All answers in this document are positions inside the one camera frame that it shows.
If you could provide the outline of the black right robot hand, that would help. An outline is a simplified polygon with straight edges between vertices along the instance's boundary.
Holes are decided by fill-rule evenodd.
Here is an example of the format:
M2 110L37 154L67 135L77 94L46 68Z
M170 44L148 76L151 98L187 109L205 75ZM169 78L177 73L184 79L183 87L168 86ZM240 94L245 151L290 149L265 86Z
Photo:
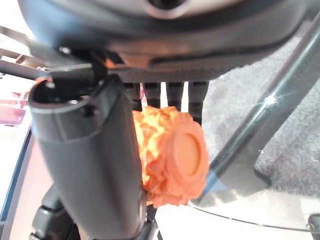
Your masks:
M93 240L127 240L147 227L147 192L132 104L135 85L155 96L161 82L190 81L193 118L182 116L159 141L160 159L147 167L153 189L184 185L206 199L244 196L270 185L254 168L265 146L313 81L294 76L311 56L299 50L268 94L293 91L275 106L256 106L207 163L200 127L205 85L219 74L252 64L284 45L316 4L313 0L21 0L38 38L33 51L49 77L30 92L33 131L53 178L50 194Z

